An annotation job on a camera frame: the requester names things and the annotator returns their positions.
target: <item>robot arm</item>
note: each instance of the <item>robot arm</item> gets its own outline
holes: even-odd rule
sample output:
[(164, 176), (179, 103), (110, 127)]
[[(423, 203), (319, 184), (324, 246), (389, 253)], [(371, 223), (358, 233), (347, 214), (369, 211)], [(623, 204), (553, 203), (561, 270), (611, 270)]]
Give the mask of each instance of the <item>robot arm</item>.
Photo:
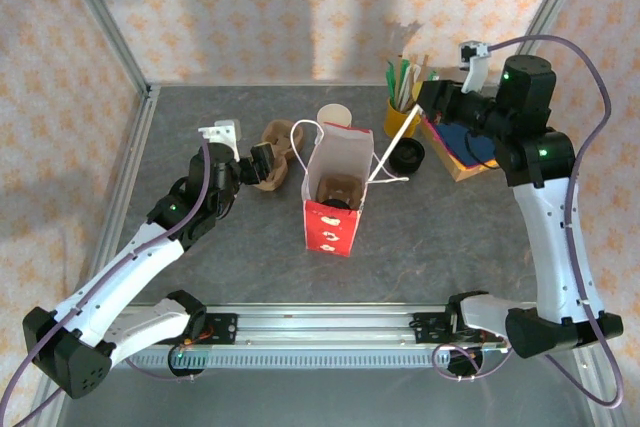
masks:
[[(58, 304), (53, 312), (36, 307), (23, 320), (27, 348), (31, 350), (78, 308), (90, 289), (101, 283), (95, 295), (33, 360), (72, 398), (92, 392), (114, 365), (130, 355), (163, 339), (181, 335), (195, 338), (204, 327), (206, 308), (184, 291), (169, 294), (150, 311), (120, 316), (151, 279), (210, 231), (216, 220), (226, 216), (240, 184), (257, 184), (265, 180), (273, 168), (269, 144), (254, 146), (250, 157), (239, 157), (232, 121), (217, 122), (214, 127), (200, 130), (209, 141), (211, 168), (204, 202), (191, 220), (179, 227), (196, 205), (203, 188), (205, 156), (202, 149), (191, 159), (189, 175), (179, 179), (169, 194), (156, 203), (147, 222), (106, 267)], [(154, 241), (143, 251), (136, 250), (168, 234), (174, 226), (177, 230), (173, 229), (172, 235)], [(107, 275), (117, 264), (122, 265)]]
[(516, 353), (527, 358), (595, 342), (583, 307), (589, 302), (605, 336), (616, 337), (622, 320), (605, 313), (596, 291), (575, 201), (572, 229), (588, 299), (581, 298), (571, 269), (563, 209), (575, 155), (569, 138), (547, 126), (556, 81), (551, 64), (531, 55), (509, 57), (494, 98), (479, 93), (488, 57), (486, 44), (461, 44), (462, 62), (470, 68), (464, 84), (436, 80), (418, 83), (413, 90), (429, 121), (456, 122), (493, 139), (496, 161), (513, 189), (531, 243), (537, 302), (463, 294), (458, 311), (464, 325), (508, 338)]

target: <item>orange floral pattern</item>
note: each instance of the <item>orange floral pattern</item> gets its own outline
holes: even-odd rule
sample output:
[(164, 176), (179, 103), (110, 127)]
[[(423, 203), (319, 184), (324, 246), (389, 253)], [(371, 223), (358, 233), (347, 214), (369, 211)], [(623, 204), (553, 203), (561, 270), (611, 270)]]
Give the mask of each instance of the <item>orange floral pattern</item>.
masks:
[[(88, 267), (135, 89), (83, 0), (0, 0), (0, 389), (24, 358), (21, 319)], [(31, 407), (18, 384), (5, 423)]]
[(288, 84), (381, 83), (405, 46), (451, 67), (452, 39), (522, 34), (542, 0), (106, 1), (151, 82)]
[[(600, 295), (623, 316), (624, 335), (612, 341), (625, 376), (626, 403), (640, 415), (640, 0), (567, 0), (552, 33), (576, 42), (600, 69), (613, 114), (587, 152), (580, 192), (582, 228)], [(579, 147), (602, 117), (598, 89), (566, 49), (543, 44), (538, 51), (558, 75), (551, 125), (570, 132)]]

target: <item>yellow cup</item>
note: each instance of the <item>yellow cup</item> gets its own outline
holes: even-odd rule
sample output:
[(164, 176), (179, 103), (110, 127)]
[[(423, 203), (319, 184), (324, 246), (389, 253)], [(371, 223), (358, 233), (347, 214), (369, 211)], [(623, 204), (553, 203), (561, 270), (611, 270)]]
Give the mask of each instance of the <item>yellow cup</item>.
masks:
[[(402, 112), (398, 112), (396, 109), (391, 107), (391, 99), (387, 99), (387, 117), (384, 120), (384, 133), (389, 137), (393, 138), (404, 124), (404, 121), (407, 120), (409, 116), (409, 112), (403, 114)], [(413, 134), (416, 133), (416, 127), (420, 124), (420, 115), (416, 115), (407, 130), (404, 132), (402, 137), (413, 137)]]

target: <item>blue paper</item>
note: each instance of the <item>blue paper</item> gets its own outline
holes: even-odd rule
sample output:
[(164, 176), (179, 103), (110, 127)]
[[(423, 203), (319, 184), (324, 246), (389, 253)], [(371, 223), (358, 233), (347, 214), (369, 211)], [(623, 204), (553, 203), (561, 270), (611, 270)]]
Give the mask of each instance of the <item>blue paper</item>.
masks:
[[(460, 124), (438, 124), (433, 126), (442, 142), (465, 167), (474, 167), (478, 162), (471, 157), (464, 146), (464, 136), (469, 129)], [(493, 141), (488, 137), (469, 136), (469, 147), (474, 155), (482, 162), (487, 163), (495, 158), (495, 146)]]

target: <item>black lid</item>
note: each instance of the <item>black lid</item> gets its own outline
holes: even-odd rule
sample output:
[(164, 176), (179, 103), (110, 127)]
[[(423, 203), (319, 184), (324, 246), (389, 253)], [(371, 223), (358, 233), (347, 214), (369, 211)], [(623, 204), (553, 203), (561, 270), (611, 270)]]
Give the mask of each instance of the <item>black lid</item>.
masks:
[(424, 147), (411, 138), (400, 139), (389, 156), (389, 165), (400, 175), (413, 174), (424, 159)]
[(349, 204), (347, 204), (345, 201), (340, 199), (327, 199), (324, 202), (322, 202), (322, 205), (326, 205), (328, 207), (335, 207), (336, 209), (351, 210), (351, 208), (349, 207)]

